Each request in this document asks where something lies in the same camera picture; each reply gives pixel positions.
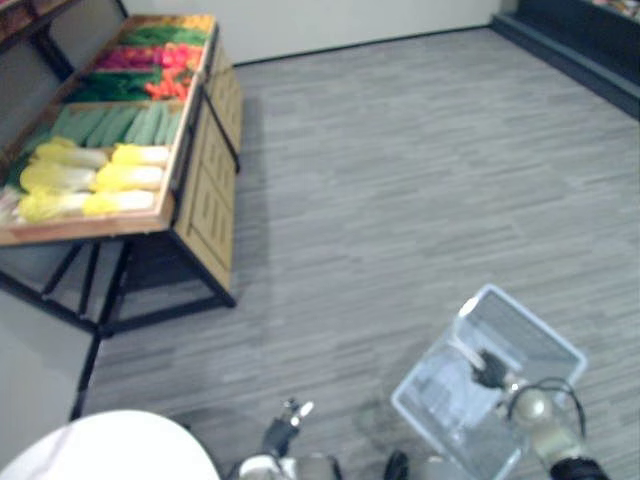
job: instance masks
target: black cable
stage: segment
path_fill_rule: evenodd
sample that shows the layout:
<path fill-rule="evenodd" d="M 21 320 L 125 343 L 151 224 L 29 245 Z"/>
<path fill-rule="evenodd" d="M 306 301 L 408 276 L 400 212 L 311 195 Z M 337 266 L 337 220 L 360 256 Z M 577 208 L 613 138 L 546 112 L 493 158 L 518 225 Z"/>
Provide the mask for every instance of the black cable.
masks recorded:
<path fill-rule="evenodd" d="M 549 382 L 558 382 L 558 383 L 561 383 L 562 386 L 545 387 L 544 384 Z M 578 399 L 578 396 L 576 395 L 575 390 L 569 384 L 569 382 L 567 382 L 564 378 L 560 378 L 560 377 L 547 377 L 540 380 L 537 383 L 534 383 L 531 385 L 525 385 L 524 387 L 520 388 L 520 390 L 518 390 L 513 395 L 513 397 L 511 398 L 511 401 L 509 402 L 509 405 L 507 406 L 508 420 L 511 420 L 511 416 L 513 414 L 513 408 L 515 407 L 515 404 L 518 398 L 520 398 L 520 395 L 522 395 L 527 390 L 542 390 L 544 392 L 562 392 L 569 395 L 573 400 L 573 403 L 576 408 L 576 413 L 578 415 L 578 422 L 580 424 L 580 435 L 582 436 L 582 438 L 587 437 L 587 420 L 584 413 L 584 408 L 582 407 L 582 403 L 580 403 L 580 400 Z"/>

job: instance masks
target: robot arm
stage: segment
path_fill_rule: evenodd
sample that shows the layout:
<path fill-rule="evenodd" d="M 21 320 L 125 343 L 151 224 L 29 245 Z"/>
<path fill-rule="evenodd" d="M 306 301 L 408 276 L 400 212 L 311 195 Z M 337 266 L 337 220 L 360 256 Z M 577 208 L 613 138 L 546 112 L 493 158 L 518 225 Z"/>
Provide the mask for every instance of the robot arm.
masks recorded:
<path fill-rule="evenodd" d="M 531 447 L 553 480 L 609 480 L 547 393 L 557 388 L 527 384 L 507 371 L 495 355 L 481 352 L 484 369 L 474 369 L 474 380 L 507 394 L 507 418 L 525 431 Z M 583 413 L 578 409 L 583 427 Z"/>

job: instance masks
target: wooden slat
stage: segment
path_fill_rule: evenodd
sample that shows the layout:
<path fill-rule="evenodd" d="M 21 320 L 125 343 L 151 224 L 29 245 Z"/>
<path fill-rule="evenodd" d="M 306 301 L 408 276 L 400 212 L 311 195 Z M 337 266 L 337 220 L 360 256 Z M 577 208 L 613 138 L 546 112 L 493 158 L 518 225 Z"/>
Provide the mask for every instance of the wooden slat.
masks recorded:
<path fill-rule="evenodd" d="M 216 44 L 215 60 L 206 89 L 220 123 L 238 153 L 242 144 L 244 94 L 220 39 Z"/>

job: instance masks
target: baseboard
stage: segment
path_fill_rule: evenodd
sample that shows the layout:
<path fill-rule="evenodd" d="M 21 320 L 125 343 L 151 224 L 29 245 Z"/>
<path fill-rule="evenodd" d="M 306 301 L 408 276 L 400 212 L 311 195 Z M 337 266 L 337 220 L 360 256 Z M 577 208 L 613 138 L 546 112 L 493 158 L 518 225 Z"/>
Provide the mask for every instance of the baseboard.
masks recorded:
<path fill-rule="evenodd" d="M 638 85 L 512 15 L 496 15 L 491 28 L 608 100 L 634 119 L 640 118 Z"/>
<path fill-rule="evenodd" d="M 390 37 L 390 38 L 381 38 L 378 40 L 368 40 L 366 42 L 356 42 L 356 43 L 349 43 L 347 45 L 339 45 L 337 47 L 329 47 L 329 48 L 320 48 L 318 50 L 306 50 L 303 52 L 297 52 L 297 53 L 290 53 L 290 54 L 286 54 L 286 55 L 276 55 L 273 57 L 267 57 L 267 58 L 261 58 L 258 60 L 249 60 L 247 62 L 238 62 L 238 63 L 234 63 L 234 67 L 244 67 L 247 65 L 256 65 L 256 64 L 260 64 L 260 63 L 268 63 L 268 62 L 277 62 L 279 60 L 288 60 L 291 58 L 298 58 L 298 57 L 306 57 L 308 55 L 320 55 L 323 53 L 330 53 L 330 52 L 338 52 L 340 50 L 347 50 L 347 49 L 351 49 L 351 48 L 360 48 L 360 47 L 368 47 L 371 45 L 378 45 L 380 43 L 391 43 L 391 42 L 398 42 L 398 41 L 402 41 L 402 40 L 411 40 L 413 38 L 421 38 L 421 37 L 429 37 L 431 35 L 442 35 L 442 34 L 446 34 L 446 33 L 456 33 L 456 32 L 466 32 L 466 31 L 471 31 L 471 30 L 480 30 L 482 28 L 488 28 L 489 25 L 483 24 L 483 25 L 472 25 L 469 27 L 462 27 L 462 28 L 452 28 L 452 29 L 448 29 L 448 30 L 438 30 L 436 32 L 423 32 L 423 33 L 414 33 L 411 35 L 403 35 L 400 37 Z"/>

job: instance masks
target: green vegetable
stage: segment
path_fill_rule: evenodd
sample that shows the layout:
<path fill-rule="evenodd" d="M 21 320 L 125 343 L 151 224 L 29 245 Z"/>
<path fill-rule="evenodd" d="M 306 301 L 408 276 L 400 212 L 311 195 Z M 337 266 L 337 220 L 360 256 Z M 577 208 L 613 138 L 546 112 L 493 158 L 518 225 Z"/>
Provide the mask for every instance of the green vegetable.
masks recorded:
<path fill-rule="evenodd" d="M 204 45 L 208 34 L 201 30 L 179 27 L 175 25 L 152 25 L 138 27 L 126 35 L 122 45 L 164 45 L 165 43 L 186 43 Z"/>
<path fill-rule="evenodd" d="M 169 126 L 167 127 L 167 136 L 164 139 L 165 145 L 171 145 L 173 140 L 178 132 L 178 126 L 180 125 L 180 117 L 182 116 L 182 112 L 176 112 L 171 115 L 171 120 L 169 121 Z"/>
<path fill-rule="evenodd" d="M 86 115 L 86 112 L 82 110 L 79 112 L 72 113 L 71 118 L 64 125 L 62 132 L 60 132 L 60 136 L 64 138 L 68 138 L 69 140 L 73 140 L 75 142 L 73 135 L 76 131 L 76 128 L 78 128 L 82 124 L 85 115 Z"/>
<path fill-rule="evenodd" d="M 121 111 L 122 111 L 122 108 L 120 107 L 112 107 L 108 110 L 107 114 L 104 117 L 102 117 L 102 120 L 100 120 L 100 123 L 98 124 L 98 126 L 93 130 L 93 132 L 91 132 L 91 135 L 89 135 L 89 138 L 87 138 L 87 141 L 85 142 L 87 147 L 96 148 L 102 144 L 102 138 L 104 137 L 104 134 L 109 128 L 111 121 Z"/>
<path fill-rule="evenodd" d="M 136 138 L 136 134 L 140 131 L 140 127 L 145 121 L 146 116 L 147 110 L 145 108 L 141 108 L 138 110 L 136 118 L 129 127 L 129 130 L 127 130 L 127 134 L 124 137 L 124 143 L 133 143 Z"/>
<path fill-rule="evenodd" d="M 153 141 L 154 145 L 164 145 L 164 139 L 167 136 L 167 128 L 169 128 L 169 121 L 171 120 L 171 112 L 169 112 L 169 105 L 162 104 L 160 110 L 160 122 L 158 123 L 158 130 Z"/>
<path fill-rule="evenodd" d="M 80 111 L 71 117 L 71 121 L 62 131 L 62 136 L 82 146 L 106 114 L 107 110 L 103 108 Z"/>
<path fill-rule="evenodd" d="M 104 137 L 102 137 L 100 146 L 111 147 L 112 145 L 115 145 L 117 141 L 123 138 L 129 127 L 133 123 L 133 119 L 136 117 L 137 113 L 137 108 L 128 107 L 122 110 L 122 112 L 120 112 L 118 115 L 116 115 L 109 124 L 109 128 L 107 128 L 107 131 L 104 133 Z"/>
<path fill-rule="evenodd" d="M 71 120 L 71 109 L 69 106 L 65 106 L 58 114 L 58 118 L 56 118 L 56 121 L 51 128 L 51 135 L 60 135 L 69 120 Z"/>
<path fill-rule="evenodd" d="M 145 122 L 140 127 L 140 130 L 136 134 L 136 145 L 153 145 L 153 140 L 160 123 L 160 117 L 162 115 L 162 104 L 160 102 L 153 102 L 149 107 Z"/>
<path fill-rule="evenodd" d="M 71 138 L 79 146 L 84 145 L 89 135 L 98 127 L 107 112 L 106 108 L 88 110 L 79 124 L 74 123 L 74 130 L 67 137 Z"/>
<path fill-rule="evenodd" d="M 149 100 L 146 83 L 162 81 L 162 69 L 151 73 L 94 72 L 82 79 L 82 86 L 69 95 L 65 102 L 119 102 Z"/>

